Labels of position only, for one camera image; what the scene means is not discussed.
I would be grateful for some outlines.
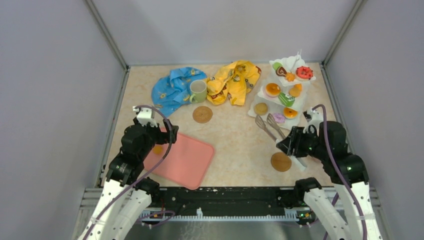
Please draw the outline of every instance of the mug handle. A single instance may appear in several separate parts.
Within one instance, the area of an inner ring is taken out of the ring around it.
[[[196,101],[196,99],[194,99],[194,97],[195,97],[195,95],[194,94],[192,94],[191,96],[190,96],[190,103],[197,103],[198,101]]]

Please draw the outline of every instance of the green cake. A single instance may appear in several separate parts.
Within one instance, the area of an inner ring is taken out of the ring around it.
[[[295,103],[295,97],[285,93],[280,93],[278,99],[286,107],[291,107]]]
[[[275,71],[277,71],[277,69],[279,68],[279,67],[282,67],[283,65],[281,64],[281,63],[279,63],[279,62],[274,62],[274,64],[272,65],[272,68],[275,70]]]

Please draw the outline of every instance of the toy donut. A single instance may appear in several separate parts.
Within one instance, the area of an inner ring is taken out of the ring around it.
[[[301,79],[311,79],[314,76],[314,71],[308,66],[300,66],[296,69],[296,75]]]
[[[285,107],[282,111],[282,114],[286,119],[294,119],[298,115],[298,112],[291,108]]]
[[[265,93],[271,98],[275,98],[281,93],[281,89],[276,83],[269,83],[265,87]]]

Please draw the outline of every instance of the toy cookie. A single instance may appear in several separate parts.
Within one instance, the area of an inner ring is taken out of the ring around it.
[[[264,102],[258,103],[253,107],[253,111],[257,115],[265,115],[268,112],[268,105]]]

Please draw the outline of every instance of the metal tongs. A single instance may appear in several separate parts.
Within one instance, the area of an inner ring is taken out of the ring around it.
[[[280,126],[278,126],[276,119],[271,113],[268,113],[268,116],[266,116],[266,122],[275,130],[277,130],[278,134],[282,137],[281,140],[284,140],[286,136],[284,135],[283,131],[281,131]]]
[[[264,120],[262,119],[261,116],[256,115],[254,122],[256,123],[256,125],[260,129],[264,130],[265,133],[268,134],[272,138],[272,140],[277,141],[276,136],[274,136],[274,134],[272,134],[272,132],[270,132],[270,130],[265,125],[265,122],[264,122]],[[278,126],[276,119],[274,118],[274,116],[271,113],[269,113],[268,116],[266,117],[266,122],[268,122],[268,124],[278,132],[278,134],[282,137],[282,140],[284,140],[286,138],[284,133],[281,131],[281,128]]]
[[[277,141],[276,136],[274,136],[274,134],[272,134],[272,132],[270,132],[270,130],[268,130],[267,125],[265,125],[265,122],[264,122],[264,120],[262,119],[262,117],[261,117],[261,116],[256,115],[256,117],[255,117],[255,119],[254,119],[254,122],[256,123],[256,125],[257,125],[260,129],[264,130],[264,131],[265,131],[265,133],[266,133],[266,134],[268,134],[268,135],[272,138],[272,140],[274,140],[274,142],[276,142],[276,141]]]

